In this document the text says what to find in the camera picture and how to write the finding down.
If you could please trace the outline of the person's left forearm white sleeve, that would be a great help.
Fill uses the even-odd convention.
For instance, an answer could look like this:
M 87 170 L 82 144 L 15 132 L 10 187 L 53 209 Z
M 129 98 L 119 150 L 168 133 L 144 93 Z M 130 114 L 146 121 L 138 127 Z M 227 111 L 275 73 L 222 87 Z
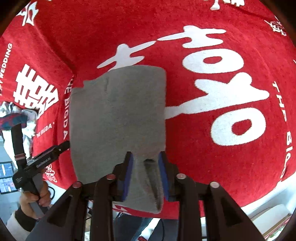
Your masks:
M 10 216 L 6 228 L 15 240 L 22 241 L 26 240 L 37 222 L 38 219 L 31 206 L 22 205 Z

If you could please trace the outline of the person's left hand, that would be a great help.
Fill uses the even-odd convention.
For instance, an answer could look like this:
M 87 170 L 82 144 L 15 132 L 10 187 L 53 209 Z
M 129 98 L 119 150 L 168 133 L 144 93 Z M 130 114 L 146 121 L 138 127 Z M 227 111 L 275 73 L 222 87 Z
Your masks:
M 23 213 L 33 219 L 39 219 L 41 216 L 37 215 L 31 207 L 31 203 L 37 202 L 42 207 L 49 207 L 51 204 L 50 192 L 47 182 L 43 181 L 39 196 L 36 196 L 29 191 L 25 191 L 20 196 L 20 206 Z

